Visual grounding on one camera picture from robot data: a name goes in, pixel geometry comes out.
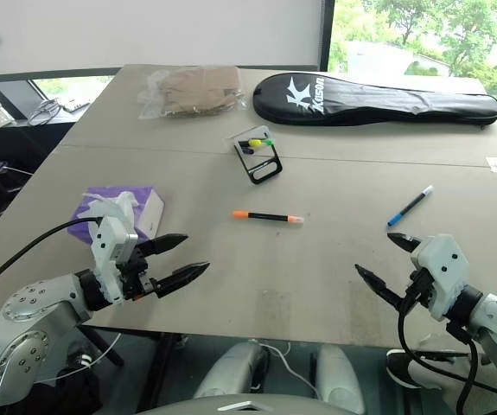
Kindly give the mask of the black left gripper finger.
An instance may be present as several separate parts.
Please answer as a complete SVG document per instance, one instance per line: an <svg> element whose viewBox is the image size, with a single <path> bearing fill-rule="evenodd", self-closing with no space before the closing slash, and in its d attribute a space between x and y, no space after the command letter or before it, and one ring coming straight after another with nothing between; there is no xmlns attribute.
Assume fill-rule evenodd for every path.
<svg viewBox="0 0 497 415"><path fill-rule="evenodd" d="M154 239L146 240L137 245L139 255L143 258L158 255L174 249L188 239L186 234L167 233Z"/></svg>
<svg viewBox="0 0 497 415"><path fill-rule="evenodd" d="M209 262L199 262L185 265L173 271L168 277L154 280L154 292L159 298L178 291L182 287L195 281L210 266Z"/></svg>

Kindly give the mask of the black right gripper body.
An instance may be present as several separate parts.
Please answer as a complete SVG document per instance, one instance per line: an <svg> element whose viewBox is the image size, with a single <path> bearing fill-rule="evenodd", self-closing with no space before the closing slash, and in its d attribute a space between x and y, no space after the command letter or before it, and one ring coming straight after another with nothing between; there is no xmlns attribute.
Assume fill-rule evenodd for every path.
<svg viewBox="0 0 497 415"><path fill-rule="evenodd" d="M401 304L402 310L411 310L417 303L426 309L429 307L433 277L426 268L420 268L411 274L411 283L405 291Z"/></svg>

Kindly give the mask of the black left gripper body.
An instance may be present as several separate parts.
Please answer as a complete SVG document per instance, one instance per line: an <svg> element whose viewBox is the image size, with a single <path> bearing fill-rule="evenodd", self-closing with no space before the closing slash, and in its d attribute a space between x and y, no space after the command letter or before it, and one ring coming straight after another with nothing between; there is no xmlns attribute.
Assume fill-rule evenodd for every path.
<svg viewBox="0 0 497 415"><path fill-rule="evenodd" d="M147 276L147 257L156 255L156 251L147 246L138 246L130 258L123 264L117 265L120 272L122 291L126 300L136 301L154 292L159 285L155 278Z"/></svg>

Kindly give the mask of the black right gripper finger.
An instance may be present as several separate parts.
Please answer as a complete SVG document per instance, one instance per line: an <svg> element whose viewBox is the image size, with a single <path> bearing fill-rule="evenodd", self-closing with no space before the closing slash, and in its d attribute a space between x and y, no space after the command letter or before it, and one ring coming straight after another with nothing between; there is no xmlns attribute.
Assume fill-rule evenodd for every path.
<svg viewBox="0 0 497 415"><path fill-rule="evenodd" d="M411 236L407 233L390 232L387 234L387 237L396 246L408 253L414 252L422 243L422 240L420 238Z"/></svg>
<svg viewBox="0 0 497 415"><path fill-rule="evenodd" d="M361 265L354 265L356 271L364 280L366 285L380 298L385 300L388 304L390 304L395 310L398 310L403 298L398 294L390 290L385 281L375 275L372 271L364 268Z"/></svg>

